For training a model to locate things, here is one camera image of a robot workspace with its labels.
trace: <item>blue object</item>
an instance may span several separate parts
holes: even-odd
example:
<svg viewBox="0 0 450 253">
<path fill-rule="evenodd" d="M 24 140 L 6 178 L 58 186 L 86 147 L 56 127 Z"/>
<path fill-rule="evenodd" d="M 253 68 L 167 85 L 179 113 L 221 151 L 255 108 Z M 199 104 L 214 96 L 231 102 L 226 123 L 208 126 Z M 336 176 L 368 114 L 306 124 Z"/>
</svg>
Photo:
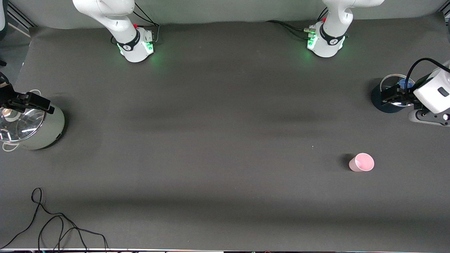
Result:
<svg viewBox="0 0 450 253">
<path fill-rule="evenodd" d="M 402 89 L 405 89 L 405 78 L 398 81 L 398 84 Z M 412 88 L 414 86 L 414 83 L 411 82 L 411 79 L 408 80 L 408 89 Z"/>
</svg>

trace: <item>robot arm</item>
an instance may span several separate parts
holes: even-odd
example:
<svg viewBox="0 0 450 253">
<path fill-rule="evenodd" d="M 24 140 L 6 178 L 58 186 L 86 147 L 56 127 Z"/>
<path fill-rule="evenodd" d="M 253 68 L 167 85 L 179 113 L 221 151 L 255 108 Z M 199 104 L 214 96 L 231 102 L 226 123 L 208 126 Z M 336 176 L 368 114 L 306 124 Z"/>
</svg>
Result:
<svg viewBox="0 0 450 253">
<path fill-rule="evenodd" d="M 431 61 L 439 67 L 415 84 L 408 81 L 411 84 L 408 85 L 408 90 L 405 90 L 405 80 L 400 80 L 381 91 L 381 101 L 373 102 L 388 107 L 407 102 L 414 105 L 414 110 L 408 115 L 410 121 L 450 127 L 450 61 L 441 65 L 433 59 L 423 58 L 411 67 L 408 75 L 423 60 Z"/>
<path fill-rule="evenodd" d="M 311 38 L 308 49 L 320 57 L 332 57 L 345 39 L 344 34 L 353 21 L 350 8 L 364 8 L 378 6 L 384 0 L 322 0 L 328 7 L 329 13 L 325 22 L 319 21 L 310 26 L 317 32 Z"/>
<path fill-rule="evenodd" d="M 133 13 L 134 0 L 73 0 L 73 4 L 111 32 L 128 61 L 141 62 L 153 53 L 152 32 L 135 27 L 127 17 Z"/>
<path fill-rule="evenodd" d="M 0 105 L 3 109 L 10 109 L 24 113 L 27 108 L 43 110 L 53 114 L 55 108 L 50 105 L 50 100 L 33 92 L 18 93 L 14 91 L 8 78 L 0 72 Z"/>
</svg>

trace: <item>power cord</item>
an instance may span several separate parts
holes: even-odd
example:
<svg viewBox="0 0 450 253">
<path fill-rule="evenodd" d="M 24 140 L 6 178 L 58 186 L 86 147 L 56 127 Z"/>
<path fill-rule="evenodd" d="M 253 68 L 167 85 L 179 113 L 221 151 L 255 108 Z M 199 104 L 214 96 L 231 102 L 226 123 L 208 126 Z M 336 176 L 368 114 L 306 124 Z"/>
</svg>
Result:
<svg viewBox="0 0 450 253">
<path fill-rule="evenodd" d="M 411 101 L 411 99 L 410 99 L 410 97 L 409 97 L 408 95 L 409 95 L 409 93 L 410 93 L 410 91 L 411 91 L 412 89 L 415 90 L 416 84 L 414 84 L 410 89 L 408 89 L 408 85 L 407 85 L 407 84 L 408 84 L 408 81 L 410 80 L 410 76 L 411 76 L 411 73 L 413 72 L 414 68 L 417 66 L 417 64 L 419 64 L 419 63 L 422 62 L 422 61 L 429 61 L 429 62 L 433 63 L 434 65 L 438 66 L 439 68 L 441 68 L 441 69 L 443 69 L 443 70 L 445 70 L 445 71 L 447 71 L 447 72 L 450 72 L 450 68 L 447 68 L 446 66 L 440 64 L 439 62 L 437 62 L 437 61 L 434 60 L 434 59 L 431 59 L 431 58 L 421 58 L 421 59 L 417 60 L 417 61 L 411 66 L 411 68 L 409 69 L 408 74 L 406 75 L 406 78 L 405 78 L 405 99 L 408 100 L 409 102 L 412 102 L 412 101 Z"/>
<path fill-rule="evenodd" d="M 39 192 L 39 193 L 38 193 L 38 194 L 39 194 L 39 201 L 36 201 L 36 200 L 35 200 L 35 194 L 36 194 L 37 191 Z M 7 247 L 8 245 L 10 245 L 10 244 L 11 244 L 11 243 L 12 243 L 19 235 L 21 235 L 22 233 L 24 233 L 25 231 L 27 231 L 27 230 L 33 225 L 33 222 L 34 222 L 34 220 L 36 219 L 37 212 L 39 211 L 39 208 L 42 208 L 47 214 L 54 215 L 54 216 L 51 217 L 51 218 L 46 222 L 46 224 L 41 228 L 41 230 L 40 230 L 40 232 L 39 232 L 39 236 L 38 236 L 38 238 L 37 238 L 38 252 L 41 251 L 41 250 L 40 250 L 40 249 L 41 249 L 40 240 L 41 240 L 42 232 L 44 231 L 45 227 L 47 227 L 47 225 L 48 225 L 52 220 L 54 220 L 55 218 L 59 218 L 60 221 L 61 221 L 61 232 L 59 233 L 58 242 L 56 243 L 54 249 L 52 250 L 52 253 L 54 252 L 54 250 L 56 249 L 56 247 L 58 247 L 58 252 L 60 252 L 61 241 L 63 240 L 63 238 L 67 235 L 67 233 L 68 233 L 69 231 L 72 231 L 72 230 L 74 230 L 74 229 L 77 230 L 78 235 L 80 236 L 80 241 L 81 241 L 81 243 L 83 244 L 83 247 L 84 247 L 86 250 L 87 250 L 88 248 L 87 248 L 87 246 L 86 246 L 86 243 L 85 243 L 84 240 L 83 240 L 83 236 L 81 235 L 81 232 L 86 232 L 86 233 L 93 234 L 93 235 L 100 235 L 100 236 L 103 238 L 103 243 L 104 243 L 104 246 L 105 246 L 105 251 L 106 251 L 107 248 L 109 248 L 108 242 L 107 242 L 107 240 L 106 240 L 106 238 L 105 238 L 105 236 L 104 236 L 103 234 L 95 233 L 95 232 L 92 232 L 92 231 L 89 231 L 89 230 L 86 230 L 86 229 L 79 228 L 77 225 L 75 225 L 75 223 L 74 223 L 71 219 L 69 219 L 69 218 L 68 218 L 64 213 L 62 213 L 62 212 L 56 212 L 56 213 L 49 212 L 49 211 L 44 207 L 44 205 L 42 204 L 42 188 L 38 187 L 38 188 L 35 188 L 35 189 L 33 190 L 33 192 L 31 193 L 31 201 L 34 202 L 34 203 L 36 203 L 37 206 L 36 206 L 36 210 L 34 211 L 33 218 L 31 219 L 30 224 L 29 224 L 24 230 L 22 230 L 21 232 L 19 232 L 18 234 L 16 234 L 16 235 L 15 235 L 15 236 L 14 236 L 14 237 L 13 237 L 13 238 L 5 245 L 5 246 L 1 247 L 0 249 L 6 248 L 6 247 Z M 70 225 L 72 225 L 72 228 L 69 228 L 69 229 L 64 233 L 64 235 L 63 235 L 63 231 L 64 231 L 64 220 L 63 220 L 63 218 L 64 218 L 67 222 L 69 222 Z"/>
<path fill-rule="evenodd" d="M 2 72 L 0 72 L 0 83 L 3 83 L 3 82 L 9 84 L 8 78 Z"/>
<path fill-rule="evenodd" d="M 145 20 L 145 21 L 147 21 L 147 22 L 149 22 L 149 23 L 152 23 L 154 26 L 159 26 L 157 23 L 155 23 L 155 22 L 153 22 L 153 20 L 139 7 L 139 5 L 138 5 L 138 3 L 136 3 L 135 2 L 135 5 L 140 9 L 140 11 L 148 18 L 148 20 L 147 19 L 145 19 L 145 18 L 143 18 L 142 16 L 140 16 L 139 14 L 137 14 L 135 11 L 133 11 L 133 13 L 136 15 L 136 16 L 138 16 L 138 17 L 140 17 L 141 19 L 143 19 L 143 20 Z"/>
<path fill-rule="evenodd" d="M 317 18 L 317 21 L 319 21 L 325 14 L 328 13 L 328 7 L 325 7 L 324 10 L 320 13 L 319 17 Z"/>
<path fill-rule="evenodd" d="M 293 34 L 295 37 L 300 38 L 300 39 L 308 39 L 307 37 L 300 36 L 300 35 L 298 35 L 297 33 L 294 32 L 294 31 L 303 32 L 304 30 L 301 29 L 301 28 L 297 28 L 295 26 L 292 26 L 292 25 L 290 25 L 288 23 L 285 23 L 285 22 L 279 21 L 279 20 L 268 20 L 266 22 L 280 24 L 284 28 L 286 28 L 291 34 Z"/>
</svg>

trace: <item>cable connector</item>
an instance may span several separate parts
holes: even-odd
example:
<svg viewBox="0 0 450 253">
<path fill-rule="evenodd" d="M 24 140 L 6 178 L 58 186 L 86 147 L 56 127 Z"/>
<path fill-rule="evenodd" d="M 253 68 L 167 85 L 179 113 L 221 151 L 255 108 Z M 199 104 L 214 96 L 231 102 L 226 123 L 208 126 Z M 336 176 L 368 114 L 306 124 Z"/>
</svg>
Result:
<svg viewBox="0 0 450 253">
<path fill-rule="evenodd" d="M 315 34 L 315 29 L 313 28 L 304 28 L 303 31 L 306 33 Z"/>
</svg>

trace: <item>lid handle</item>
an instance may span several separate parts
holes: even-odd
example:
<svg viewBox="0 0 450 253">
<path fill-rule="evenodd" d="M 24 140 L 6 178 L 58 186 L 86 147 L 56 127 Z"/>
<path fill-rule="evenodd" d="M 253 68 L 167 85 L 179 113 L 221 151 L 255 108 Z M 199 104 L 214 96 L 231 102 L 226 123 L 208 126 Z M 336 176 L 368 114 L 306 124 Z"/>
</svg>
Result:
<svg viewBox="0 0 450 253">
<path fill-rule="evenodd" d="M 1 147 L 2 147 L 3 151 L 5 151 L 5 152 L 11 152 L 11 151 L 16 150 L 16 148 L 18 148 L 19 145 L 20 145 L 20 143 L 17 143 L 17 144 L 10 144 L 10 143 L 4 142 L 3 145 L 2 145 Z M 6 146 L 13 146 L 14 148 L 12 148 L 12 149 L 6 149 Z"/>
</svg>

